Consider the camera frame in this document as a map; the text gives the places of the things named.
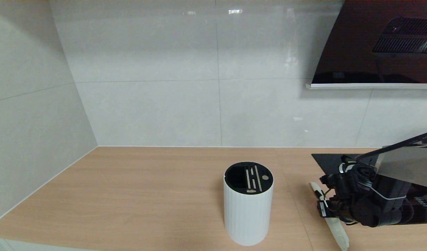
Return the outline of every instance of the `black lid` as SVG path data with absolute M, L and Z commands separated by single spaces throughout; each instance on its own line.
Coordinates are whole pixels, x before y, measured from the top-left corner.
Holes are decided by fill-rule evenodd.
M 260 194 L 271 188 L 272 173 L 255 162 L 240 162 L 231 165 L 224 174 L 226 184 L 242 194 Z

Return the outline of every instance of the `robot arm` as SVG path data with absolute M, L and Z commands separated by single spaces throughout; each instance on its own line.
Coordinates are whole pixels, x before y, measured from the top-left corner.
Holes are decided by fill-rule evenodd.
M 335 191 L 325 202 L 318 200 L 322 217 L 368 227 L 427 223 L 420 222 L 427 211 L 427 187 L 377 175 L 372 166 L 345 155 L 341 159 L 341 172 L 320 178 Z

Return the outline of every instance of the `wooden countertop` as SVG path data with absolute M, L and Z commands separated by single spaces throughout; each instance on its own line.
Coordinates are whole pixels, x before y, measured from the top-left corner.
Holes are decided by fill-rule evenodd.
M 98 147 L 0 219 L 0 238 L 104 251 L 339 250 L 308 183 L 311 153 L 358 148 Z M 223 173 L 255 161 L 274 174 L 271 223 L 244 247 L 223 223 Z M 427 225 L 345 226 L 349 251 L 427 250 Z

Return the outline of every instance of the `range hood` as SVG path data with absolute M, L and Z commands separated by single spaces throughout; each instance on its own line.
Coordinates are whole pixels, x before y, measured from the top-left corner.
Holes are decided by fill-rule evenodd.
M 308 89 L 427 89 L 427 0 L 347 0 Z

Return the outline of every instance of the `ribbed texture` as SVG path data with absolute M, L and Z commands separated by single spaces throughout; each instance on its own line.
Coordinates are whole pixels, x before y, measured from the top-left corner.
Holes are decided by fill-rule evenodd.
M 427 54 L 427 18 L 393 19 L 387 24 L 373 52 Z
M 427 39 L 380 38 L 373 48 L 378 53 L 423 53 L 427 54 Z
M 387 24 L 383 34 L 427 36 L 427 18 L 397 17 Z
M 268 233 L 271 215 L 272 189 L 254 195 L 232 190 L 224 181 L 224 223 L 229 236 L 236 243 L 252 246 Z

